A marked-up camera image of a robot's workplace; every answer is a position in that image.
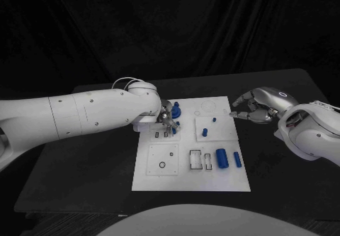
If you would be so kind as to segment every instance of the cable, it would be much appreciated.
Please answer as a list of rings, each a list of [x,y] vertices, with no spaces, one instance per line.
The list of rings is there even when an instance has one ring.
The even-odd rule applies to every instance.
[[[127,85],[125,85],[125,87],[124,87],[124,90],[127,89],[127,87],[128,87],[128,85],[130,85],[130,83],[133,83],[134,81],[140,81],[140,80],[130,80],[130,82],[127,83]]]
[[[137,79],[137,78],[134,78],[134,77],[123,77],[123,78],[120,78],[120,79],[114,82],[111,89],[114,88],[115,83],[117,83],[120,80],[124,80],[124,79],[133,79],[133,80],[138,80],[140,82],[144,82],[143,80],[140,80],[140,79]]]

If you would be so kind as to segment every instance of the dark table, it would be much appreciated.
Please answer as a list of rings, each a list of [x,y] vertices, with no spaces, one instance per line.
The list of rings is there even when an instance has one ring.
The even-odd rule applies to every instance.
[[[228,96],[268,86],[300,103],[327,102],[301,69],[151,82],[164,99]],[[110,89],[88,85],[74,92]],[[236,110],[246,110],[246,105]],[[272,135],[277,123],[235,120],[251,192],[133,192],[138,133],[128,125],[46,144],[23,188],[16,211],[133,214],[173,204],[236,207],[265,215],[340,219],[340,167],[327,159],[297,157]]]

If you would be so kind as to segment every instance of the black backdrop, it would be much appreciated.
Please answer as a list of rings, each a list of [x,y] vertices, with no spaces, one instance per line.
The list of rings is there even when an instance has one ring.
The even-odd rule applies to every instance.
[[[340,105],[339,11],[337,0],[0,0],[0,99],[61,95],[123,76],[303,68]],[[0,173],[3,225],[16,221],[17,231],[12,208],[40,149]]]

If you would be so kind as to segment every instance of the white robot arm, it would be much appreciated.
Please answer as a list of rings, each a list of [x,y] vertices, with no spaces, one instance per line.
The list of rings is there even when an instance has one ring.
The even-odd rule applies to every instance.
[[[298,104],[282,91],[261,87],[246,92],[233,102],[248,101],[252,112],[232,112],[235,118],[269,123],[278,117],[274,135],[305,160],[327,158],[340,166],[340,108],[320,102]]]
[[[167,106],[153,84],[137,82],[128,91],[107,89],[56,97],[0,101],[0,170],[38,145],[120,128],[130,123],[138,132],[163,122],[171,128]]]

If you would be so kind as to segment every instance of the robotic hand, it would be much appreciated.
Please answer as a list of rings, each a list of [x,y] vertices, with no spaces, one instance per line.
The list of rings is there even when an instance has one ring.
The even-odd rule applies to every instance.
[[[179,128],[171,120],[171,103],[160,99],[156,86],[147,82],[131,84],[128,91],[105,89],[0,101],[0,171],[40,144],[130,123],[140,132],[159,122],[167,125],[169,133]]]
[[[298,104],[287,93],[268,87],[246,92],[233,107],[245,101],[251,112],[231,112],[233,118],[267,124],[277,117],[274,135],[295,155],[305,160],[324,157],[340,166],[340,108],[320,101]]]

